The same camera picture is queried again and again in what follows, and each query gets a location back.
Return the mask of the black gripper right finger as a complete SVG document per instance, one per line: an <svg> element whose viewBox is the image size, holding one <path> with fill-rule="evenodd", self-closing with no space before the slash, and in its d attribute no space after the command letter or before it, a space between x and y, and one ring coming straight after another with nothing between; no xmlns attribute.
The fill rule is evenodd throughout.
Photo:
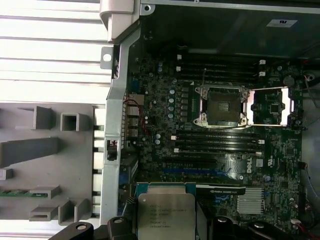
<svg viewBox="0 0 320 240"><path fill-rule="evenodd" d="M219 214L213 203L200 199L196 203L196 229L201 240L310 240L312 238L312 209L300 209L298 218L290 218L289 226L295 232L286 232L277 225L278 208L265 212L265 201L238 199L227 209L236 210L229 217Z"/></svg>

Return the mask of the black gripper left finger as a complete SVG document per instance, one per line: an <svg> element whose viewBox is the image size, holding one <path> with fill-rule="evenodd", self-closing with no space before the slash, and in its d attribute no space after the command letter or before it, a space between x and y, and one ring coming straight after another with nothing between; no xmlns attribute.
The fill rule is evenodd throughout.
<svg viewBox="0 0 320 240"><path fill-rule="evenodd" d="M129 197L122 215L111 218L98 228L89 222L79 221L65 227L51 237L52 240L137 240L138 201Z"/></svg>

